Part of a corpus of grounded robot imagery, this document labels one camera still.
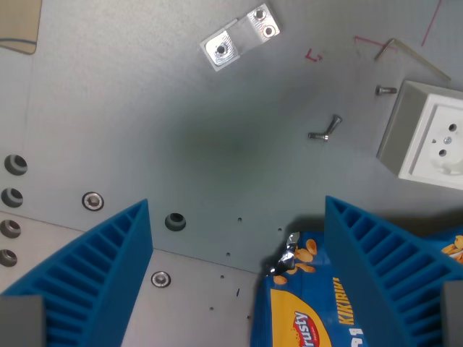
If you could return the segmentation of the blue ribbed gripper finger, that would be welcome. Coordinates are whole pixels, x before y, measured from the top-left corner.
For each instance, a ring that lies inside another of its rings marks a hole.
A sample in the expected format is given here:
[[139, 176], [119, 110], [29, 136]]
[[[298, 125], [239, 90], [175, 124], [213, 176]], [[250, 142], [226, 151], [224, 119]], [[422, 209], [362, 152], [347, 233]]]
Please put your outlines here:
[[44, 300], [47, 346], [120, 346], [152, 253], [142, 200], [53, 253], [3, 295]]
[[324, 244], [369, 346], [442, 346], [441, 289], [462, 266], [408, 231], [326, 197]]

